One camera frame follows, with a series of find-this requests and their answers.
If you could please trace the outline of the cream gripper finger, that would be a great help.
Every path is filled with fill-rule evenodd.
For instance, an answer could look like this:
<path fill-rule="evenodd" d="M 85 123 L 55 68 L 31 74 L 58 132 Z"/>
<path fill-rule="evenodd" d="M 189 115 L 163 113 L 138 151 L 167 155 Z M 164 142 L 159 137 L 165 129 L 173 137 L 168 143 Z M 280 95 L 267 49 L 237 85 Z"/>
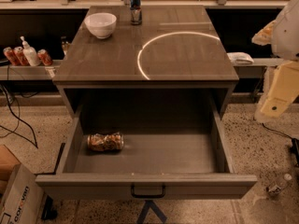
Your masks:
<path fill-rule="evenodd" d="M 270 21 L 268 24 L 266 24 L 263 29 L 253 36 L 251 42 L 260 46 L 270 45 L 275 23 L 275 21 Z"/>
<path fill-rule="evenodd" d="M 278 118 L 299 96 L 299 62 L 284 61 L 277 67 L 268 67 L 264 73 L 263 95 L 254 114 L 264 123 Z"/>

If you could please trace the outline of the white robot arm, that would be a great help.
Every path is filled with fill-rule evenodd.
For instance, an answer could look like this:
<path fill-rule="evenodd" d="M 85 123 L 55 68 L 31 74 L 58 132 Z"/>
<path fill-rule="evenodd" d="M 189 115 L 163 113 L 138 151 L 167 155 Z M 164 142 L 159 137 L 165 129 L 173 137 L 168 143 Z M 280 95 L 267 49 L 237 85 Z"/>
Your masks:
<path fill-rule="evenodd" d="M 274 69 L 271 84 L 264 85 L 254 114 L 258 122 L 264 123 L 278 118 L 299 96 L 299 0 L 290 0 L 251 42 L 270 44 L 273 54 L 283 60 Z"/>

